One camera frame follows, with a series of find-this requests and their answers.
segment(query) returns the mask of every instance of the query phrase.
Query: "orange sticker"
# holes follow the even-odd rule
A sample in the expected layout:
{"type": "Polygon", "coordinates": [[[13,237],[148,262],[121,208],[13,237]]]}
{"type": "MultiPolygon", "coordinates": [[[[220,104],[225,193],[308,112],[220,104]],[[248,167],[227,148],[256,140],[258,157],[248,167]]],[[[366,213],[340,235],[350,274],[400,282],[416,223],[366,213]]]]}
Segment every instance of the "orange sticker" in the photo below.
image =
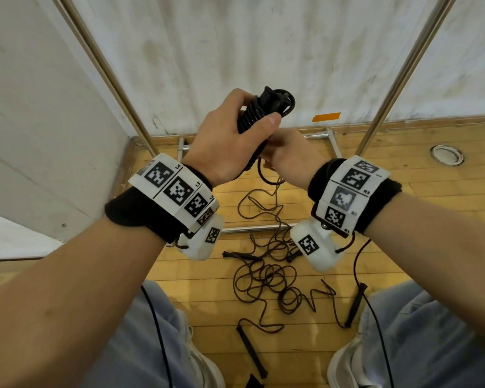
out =
{"type": "Polygon", "coordinates": [[[327,114],[318,114],[312,117],[313,123],[319,123],[320,121],[331,121],[339,119],[340,113],[327,113],[327,114]]]}

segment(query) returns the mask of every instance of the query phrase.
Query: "forearm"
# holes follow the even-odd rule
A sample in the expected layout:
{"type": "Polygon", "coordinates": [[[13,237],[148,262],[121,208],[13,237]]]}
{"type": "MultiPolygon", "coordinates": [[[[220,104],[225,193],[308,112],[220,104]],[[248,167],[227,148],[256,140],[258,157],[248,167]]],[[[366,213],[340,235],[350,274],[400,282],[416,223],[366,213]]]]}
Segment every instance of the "forearm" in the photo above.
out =
{"type": "Polygon", "coordinates": [[[0,288],[0,386],[62,386],[113,335],[165,242],[107,218],[0,288]]]}
{"type": "Polygon", "coordinates": [[[366,235],[436,300],[485,335],[485,223],[401,193],[366,235]]]}

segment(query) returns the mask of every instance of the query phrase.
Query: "white shoe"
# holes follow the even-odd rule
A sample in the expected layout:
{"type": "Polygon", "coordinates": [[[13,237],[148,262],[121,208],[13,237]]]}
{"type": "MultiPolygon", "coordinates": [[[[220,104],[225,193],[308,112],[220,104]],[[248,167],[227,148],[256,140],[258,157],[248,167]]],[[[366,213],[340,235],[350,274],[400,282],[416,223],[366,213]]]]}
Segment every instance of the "white shoe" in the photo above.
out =
{"type": "Polygon", "coordinates": [[[192,342],[192,335],[194,333],[194,329],[189,326],[187,322],[187,316],[185,312],[182,310],[177,310],[178,315],[180,318],[180,323],[184,325],[183,332],[185,333],[184,340],[187,344],[187,348],[189,349],[190,356],[192,361],[196,364],[197,369],[201,374],[200,380],[203,380],[202,387],[203,388],[226,388],[224,383],[223,375],[221,371],[217,367],[217,365],[211,360],[208,359],[205,355],[203,355],[197,348],[194,346],[192,342]]]}
{"type": "Polygon", "coordinates": [[[356,354],[356,350],[361,351],[361,334],[358,333],[352,341],[339,349],[330,360],[329,367],[327,368],[327,379],[331,388],[380,388],[377,385],[373,385],[372,382],[366,377],[365,372],[362,370],[361,357],[359,365],[353,365],[352,359],[356,354]],[[353,372],[356,369],[359,370],[359,376],[356,376],[353,372]]]}

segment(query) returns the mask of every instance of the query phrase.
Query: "person's left hand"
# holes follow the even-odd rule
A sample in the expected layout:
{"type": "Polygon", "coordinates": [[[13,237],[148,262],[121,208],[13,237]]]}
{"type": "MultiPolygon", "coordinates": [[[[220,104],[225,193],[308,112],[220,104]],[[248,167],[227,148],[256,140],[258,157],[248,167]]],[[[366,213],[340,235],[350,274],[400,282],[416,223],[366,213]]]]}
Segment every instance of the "person's left hand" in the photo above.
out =
{"type": "Polygon", "coordinates": [[[207,114],[190,150],[181,161],[201,172],[213,187],[237,177],[259,144],[280,125],[282,117],[272,113],[239,134],[239,111],[254,98],[254,95],[239,88],[230,92],[220,107],[207,114]]]}

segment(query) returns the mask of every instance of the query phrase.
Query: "person's left forearm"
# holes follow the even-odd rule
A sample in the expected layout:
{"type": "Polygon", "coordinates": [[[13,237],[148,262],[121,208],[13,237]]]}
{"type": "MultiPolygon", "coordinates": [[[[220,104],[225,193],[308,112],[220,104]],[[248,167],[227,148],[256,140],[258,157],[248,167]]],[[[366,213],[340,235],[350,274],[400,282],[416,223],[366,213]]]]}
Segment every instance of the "person's left forearm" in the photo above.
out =
{"type": "Polygon", "coordinates": [[[0,386],[72,383],[113,335],[164,246],[145,227],[103,218],[2,286],[0,386]]]}

